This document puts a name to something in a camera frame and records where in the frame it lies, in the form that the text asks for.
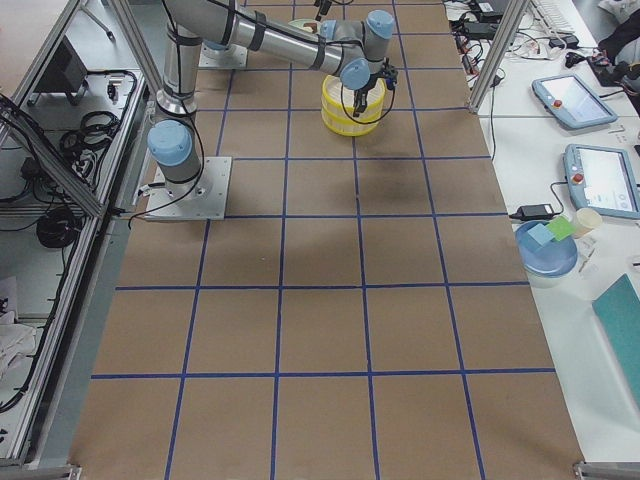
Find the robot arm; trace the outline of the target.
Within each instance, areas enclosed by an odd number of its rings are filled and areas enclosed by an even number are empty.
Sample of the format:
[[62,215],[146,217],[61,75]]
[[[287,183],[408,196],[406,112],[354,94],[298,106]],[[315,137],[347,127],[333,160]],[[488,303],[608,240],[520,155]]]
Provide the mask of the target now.
[[388,89],[397,83],[387,49],[394,17],[374,10],[361,21],[328,20],[309,33],[270,20],[234,1],[168,1],[163,85],[156,95],[159,122],[147,136],[172,202],[190,200],[206,190],[204,152],[195,127],[195,87],[204,41],[231,45],[299,63],[340,79],[353,91],[355,114],[367,109],[367,95],[379,81]]

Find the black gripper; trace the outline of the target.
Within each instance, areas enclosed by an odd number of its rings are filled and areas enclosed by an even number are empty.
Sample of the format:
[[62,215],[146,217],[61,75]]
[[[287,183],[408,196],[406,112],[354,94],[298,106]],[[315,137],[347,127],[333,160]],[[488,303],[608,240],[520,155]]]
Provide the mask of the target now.
[[365,85],[353,92],[353,111],[365,112],[368,106],[367,95],[372,90],[379,79],[384,80],[384,85],[388,91],[395,96],[395,89],[397,85],[398,71],[395,66],[389,63],[389,59],[386,58],[382,63],[379,71],[369,75]]

